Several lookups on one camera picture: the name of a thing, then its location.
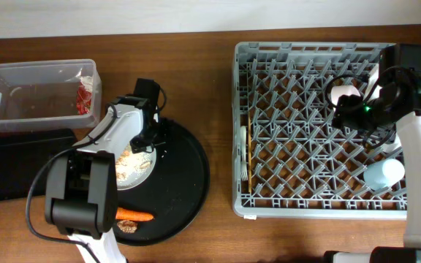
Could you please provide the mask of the wooden chopstick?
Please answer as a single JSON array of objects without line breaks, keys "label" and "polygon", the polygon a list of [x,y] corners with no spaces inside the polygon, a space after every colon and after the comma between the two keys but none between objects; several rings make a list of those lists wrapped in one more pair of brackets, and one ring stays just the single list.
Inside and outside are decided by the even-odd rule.
[{"label": "wooden chopstick", "polygon": [[248,182],[249,194],[252,194],[252,171],[251,171],[251,114],[248,113]]}]

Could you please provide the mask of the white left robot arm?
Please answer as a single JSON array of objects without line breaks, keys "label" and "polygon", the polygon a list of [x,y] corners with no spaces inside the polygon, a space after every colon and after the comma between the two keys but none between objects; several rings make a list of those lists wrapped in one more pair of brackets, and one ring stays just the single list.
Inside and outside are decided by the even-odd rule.
[{"label": "white left robot arm", "polygon": [[[115,162],[130,145],[150,150],[159,130],[157,95],[120,96],[87,137],[42,165],[27,196],[25,217],[36,237],[76,245],[85,262],[125,262],[113,225],[118,208]],[[46,178],[45,220],[60,237],[38,232],[31,222],[32,192]]]}]

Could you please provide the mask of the pink bowl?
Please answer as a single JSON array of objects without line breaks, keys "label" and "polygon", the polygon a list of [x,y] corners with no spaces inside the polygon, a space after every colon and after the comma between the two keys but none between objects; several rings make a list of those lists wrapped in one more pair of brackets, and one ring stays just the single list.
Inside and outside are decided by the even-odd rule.
[{"label": "pink bowl", "polygon": [[330,101],[337,106],[338,100],[343,96],[360,96],[360,92],[353,85],[337,85],[333,86],[330,92]]}]

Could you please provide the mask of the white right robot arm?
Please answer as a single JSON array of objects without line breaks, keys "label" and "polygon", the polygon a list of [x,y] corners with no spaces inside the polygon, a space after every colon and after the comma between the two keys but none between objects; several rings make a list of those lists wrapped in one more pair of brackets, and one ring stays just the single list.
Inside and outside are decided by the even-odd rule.
[{"label": "white right robot arm", "polygon": [[398,135],[405,162],[408,210],[403,247],[376,247],[366,254],[328,251],[326,262],[421,262],[421,72],[391,66],[374,83],[379,97],[341,95],[332,125],[368,136],[382,129]]}]

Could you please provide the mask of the grey plate with food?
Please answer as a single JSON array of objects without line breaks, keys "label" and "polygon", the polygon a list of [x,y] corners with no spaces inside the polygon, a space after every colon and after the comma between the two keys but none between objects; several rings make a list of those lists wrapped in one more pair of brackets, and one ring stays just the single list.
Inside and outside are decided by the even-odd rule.
[{"label": "grey plate with food", "polygon": [[127,145],[115,163],[118,190],[131,189],[143,183],[151,175],[155,163],[155,150],[133,153],[131,145]]}]

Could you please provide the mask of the white plastic fork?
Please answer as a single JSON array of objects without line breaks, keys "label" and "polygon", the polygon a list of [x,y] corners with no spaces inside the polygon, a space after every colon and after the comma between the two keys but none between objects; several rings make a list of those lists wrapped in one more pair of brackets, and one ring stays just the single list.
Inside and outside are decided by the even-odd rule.
[{"label": "white plastic fork", "polygon": [[240,178],[242,181],[247,181],[249,179],[247,162],[246,162],[246,127],[240,127],[240,148],[241,148],[241,161],[240,161]]}]

